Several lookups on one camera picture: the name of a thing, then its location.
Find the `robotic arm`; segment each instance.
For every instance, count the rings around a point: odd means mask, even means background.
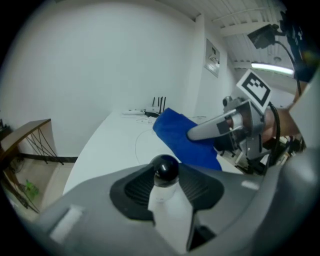
[[[262,147],[270,98],[270,87],[248,70],[236,84],[232,96],[223,99],[224,114],[190,129],[187,136],[192,141],[223,136],[228,149],[241,149],[249,160],[263,157],[270,153]]]

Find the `white wall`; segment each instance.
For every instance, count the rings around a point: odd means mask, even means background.
[[[14,129],[51,118],[58,156],[71,157],[113,109],[167,96],[181,112],[194,26],[153,0],[48,1],[7,56],[1,117]]]
[[[205,20],[205,37],[220,52],[220,69],[219,75],[216,77],[202,66],[194,115],[206,116],[209,119],[223,114],[223,98],[232,93],[237,80],[232,63],[228,61],[227,49],[220,31],[209,20]]]
[[[199,87],[202,79],[206,55],[205,17],[199,15],[195,19],[192,43],[192,57],[189,66],[186,88],[183,97],[182,113],[187,117],[195,115]]]
[[[288,108],[294,102],[295,95],[277,88],[271,88],[271,102],[276,108]]]

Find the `hand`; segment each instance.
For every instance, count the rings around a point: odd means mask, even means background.
[[[262,132],[262,143],[265,143],[271,138],[275,137],[277,132],[275,116],[270,109],[266,110],[264,118],[265,118],[265,127]]]

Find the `white ceiling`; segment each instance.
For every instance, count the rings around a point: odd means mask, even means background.
[[[279,24],[280,11],[284,6],[276,0],[158,0],[194,20],[204,14],[213,26],[220,28],[225,39],[230,59],[235,68],[246,66],[247,63],[260,62],[277,64],[291,68],[287,53],[278,44],[265,49],[256,49],[247,34],[267,24]],[[287,46],[284,36],[276,38]],[[274,57],[281,62],[275,63]]]

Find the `black cable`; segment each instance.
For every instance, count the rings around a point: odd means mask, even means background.
[[[14,172],[15,174],[18,174],[19,172],[21,172],[22,168],[24,167],[24,165],[25,165],[25,160],[22,160],[21,162],[22,162],[22,164],[21,164],[20,170],[15,171],[15,172]]]
[[[290,58],[290,61],[291,61],[291,64],[292,64],[292,67],[293,67],[293,70],[295,70],[295,67],[296,67],[296,63],[295,63],[295,60],[294,58],[291,56],[290,52],[288,51],[287,47],[280,41],[275,41],[274,42],[275,44],[278,44],[278,45],[281,45],[283,47],[283,49],[286,51],[286,53],[288,54],[289,58]],[[299,93],[299,96],[301,96],[301,86],[300,86],[300,80],[298,78],[298,75],[295,74],[295,77],[296,77],[296,86],[298,88],[298,93]]]
[[[16,175],[13,170],[11,170],[11,169],[9,169],[9,170],[10,170],[10,172],[12,172],[13,175]],[[18,192],[18,189],[17,189],[17,187],[16,187],[16,184],[15,184],[15,183],[13,183],[13,184],[14,184],[14,186],[15,186],[15,190]],[[39,209],[38,209],[38,208],[35,206],[35,204],[31,201],[31,199],[29,198],[29,196],[27,195],[27,193],[25,192],[25,190],[23,189],[23,187],[20,189],[20,191],[22,191],[22,193],[26,196],[26,198],[30,201],[30,203],[31,203],[32,206],[33,206],[33,207],[31,207],[31,205],[28,203],[28,207],[30,207],[33,211],[35,211],[37,214],[39,214],[39,213],[40,213]]]
[[[263,170],[263,175],[266,174],[267,169],[269,168],[269,166],[273,166],[275,164],[274,159],[276,159],[276,152],[279,146],[279,141],[280,141],[280,119],[279,119],[279,114],[278,111],[276,109],[276,107],[271,103],[271,101],[268,104],[271,108],[271,111],[274,115],[274,120],[275,120],[275,128],[276,128],[276,132],[275,132],[275,143],[271,149],[271,153],[269,154],[269,157],[267,159],[267,162],[265,164],[264,170]]]
[[[275,41],[274,42],[275,44],[278,44],[278,45],[281,45],[282,48],[286,51],[286,53],[288,54],[289,58],[290,58],[290,61],[291,61],[291,64],[292,64],[292,67],[293,67],[293,70],[295,71],[295,67],[296,67],[296,63],[295,63],[295,60],[294,58],[291,56],[290,52],[288,51],[287,47],[280,41]],[[296,80],[296,87],[298,89],[298,94],[299,94],[299,97],[301,97],[301,94],[302,94],[302,91],[301,91],[301,85],[300,85],[300,80],[299,80],[299,77],[298,77],[298,74],[295,74],[295,80]],[[302,151],[304,148],[305,148],[305,142],[304,142],[304,139],[301,138],[300,140],[300,150],[299,151]]]

